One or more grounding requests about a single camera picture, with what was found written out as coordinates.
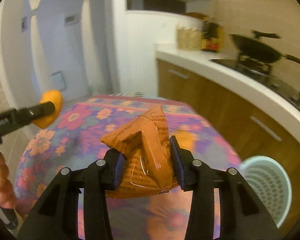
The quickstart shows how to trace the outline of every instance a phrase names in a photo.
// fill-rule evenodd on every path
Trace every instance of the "tied curtain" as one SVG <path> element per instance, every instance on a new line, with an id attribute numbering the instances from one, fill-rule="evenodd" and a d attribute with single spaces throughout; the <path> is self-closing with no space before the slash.
<path id="1" fill-rule="evenodd" d="M 50 80 L 50 70 L 46 57 L 44 55 L 43 45 L 39 34 L 37 13 L 40 2 L 41 0 L 29 0 L 30 8 L 32 11 L 30 40 L 35 74 L 37 77 L 40 92 L 44 93 L 47 90 L 53 89 L 53 85 Z"/>
<path id="2" fill-rule="evenodd" d="M 103 93 L 105 92 L 106 82 L 93 35 L 90 0 L 83 0 L 81 10 L 81 35 L 89 89 L 93 95 Z"/>

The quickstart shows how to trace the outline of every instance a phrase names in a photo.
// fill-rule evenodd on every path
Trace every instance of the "black frying pan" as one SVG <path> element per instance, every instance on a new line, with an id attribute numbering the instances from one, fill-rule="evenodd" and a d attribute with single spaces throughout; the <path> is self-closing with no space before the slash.
<path id="1" fill-rule="evenodd" d="M 267 44 L 264 44 L 259 40 L 260 37 L 267 37 L 273 39 L 280 39 L 281 37 L 278 34 L 274 33 L 261 33 L 258 31 L 252 31 L 254 38 L 249 38 L 239 34 L 231 34 L 234 43 L 237 48 L 241 50 L 244 55 L 247 55 L 251 58 L 254 58 L 260 62 L 271 64 L 278 61 L 281 57 L 285 57 L 288 60 L 297 62 L 300 64 L 300 59 L 288 55 L 281 54 L 276 49 L 270 47 Z"/>

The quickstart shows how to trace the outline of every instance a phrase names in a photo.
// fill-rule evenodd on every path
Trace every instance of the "plastic package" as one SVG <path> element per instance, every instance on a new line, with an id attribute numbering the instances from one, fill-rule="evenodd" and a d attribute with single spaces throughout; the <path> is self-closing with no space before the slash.
<path id="1" fill-rule="evenodd" d="M 160 105 L 104 135 L 100 141 L 127 159 L 119 188 L 108 191 L 107 196 L 150 196 L 178 185 L 170 156 L 168 126 Z"/>

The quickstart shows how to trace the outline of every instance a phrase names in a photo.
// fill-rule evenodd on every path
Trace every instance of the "purple tablecloth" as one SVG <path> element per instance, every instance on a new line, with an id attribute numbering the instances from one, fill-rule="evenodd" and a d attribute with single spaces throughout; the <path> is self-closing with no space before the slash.
<path id="1" fill-rule="evenodd" d="M 238 168 L 240 159 L 229 144 L 186 104 L 170 100 L 102 96 L 78 103 L 62 112 L 56 122 L 40 130 L 24 152 L 16 173 L 17 211 L 26 216 L 47 185 L 63 167 L 86 168 L 103 158 L 108 147 L 100 137 L 134 119 L 154 104 L 161 104 L 169 134 L 184 130 L 194 139 L 196 159 L 211 168 Z M 107 199 L 114 239 L 183 240 L 192 192 L 180 187 L 169 193 L 134 199 Z M 79 200 L 79 237 L 84 239 L 83 205 Z M 214 237 L 220 233 L 220 208 L 215 192 Z"/>

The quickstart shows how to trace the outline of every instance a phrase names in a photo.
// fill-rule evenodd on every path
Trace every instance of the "gas stove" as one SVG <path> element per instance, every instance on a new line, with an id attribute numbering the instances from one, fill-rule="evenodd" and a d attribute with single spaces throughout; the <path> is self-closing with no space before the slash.
<path id="1" fill-rule="evenodd" d="M 300 111 L 300 91 L 295 90 L 287 83 L 273 76 L 272 66 L 260 64 L 251 59 L 213 59 L 213 62 L 231 68 L 249 78 L 261 83 L 273 92 L 277 93 Z"/>

